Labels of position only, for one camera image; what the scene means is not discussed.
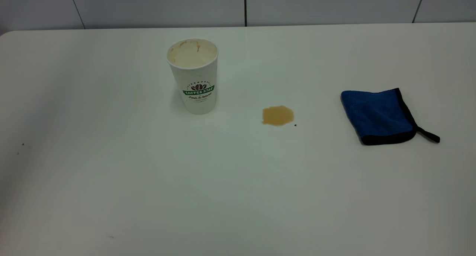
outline coffee residue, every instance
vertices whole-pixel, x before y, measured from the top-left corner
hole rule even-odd
[[[263,109],[263,124],[282,126],[292,122],[293,120],[294,112],[284,105],[272,106]]]

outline microfiber cloth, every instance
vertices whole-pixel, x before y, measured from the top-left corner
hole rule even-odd
[[[440,142],[440,137],[417,126],[399,88],[381,93],[347,90],[342,92],[341,98],[363,144],[403,143],[417,132],[436,143]]]

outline paper cup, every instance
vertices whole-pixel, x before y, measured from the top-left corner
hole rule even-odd
[[[218,48],[204,39],[184,39],[167,51],[185,108],[197,115],[210,112],[216,102]]]

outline wall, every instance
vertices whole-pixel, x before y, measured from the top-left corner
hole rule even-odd
[[[476,22],[476,0],[422,0],[415,22]]]
[[[0,0],[0,34],[29,29],[83,29],[83,25],[73,0]]]
[[[419,1],[247,0],[247,19],[250,26],[412,22]],[[415,17],[415,22],[474,21],[476,0],[422,0]],[[0,0],[0,35],[83,25],[87,29],[244,26],[245,7],[244,0]]]
[[[412,22],[420,0],[247,0],[248,25]]]
[[[75,0],[90,28],[244,26],[243,0]]]

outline cup rim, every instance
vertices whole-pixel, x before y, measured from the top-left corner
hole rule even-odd
[[[207,64],[204,64],[204,65],[201,65],[201,66],[195,66],[195,67],[182,67],[182,66],[176,66],[175,64],[171,63],[169,60],[168,60],[168,53],[170,52],[170,49],[175,46],[176,44],[182,42],[182,41],[188,41],[188,40],[193,40],[193,39],[197,39],[197,40],[205,40],[205,41],[208,41],[210,43],[212,43],[215,48],[216,48],[216,55],[215,57],[213,58],[213,60],[211,60],[209,63]],[[175,67],[177,69],[180,69],[180,70],[197,70],[197,69],[201,69],[201,68],[204,68],[204,67],[207,67],[209,66],[210,64],[214,63],[217,59],[218,59],[218,47],[216,46],[215,43],[213,43],[212,41],[209,41],[208,39],[203,39],[203,38],[187,38],[187,39],[182,39],[182,40],[179,40],[175,43],[173,43],[168,49],[167,49],[167,53],[165,54],[165,57],[167,58],[167,63],[172,66],[172,67]]]

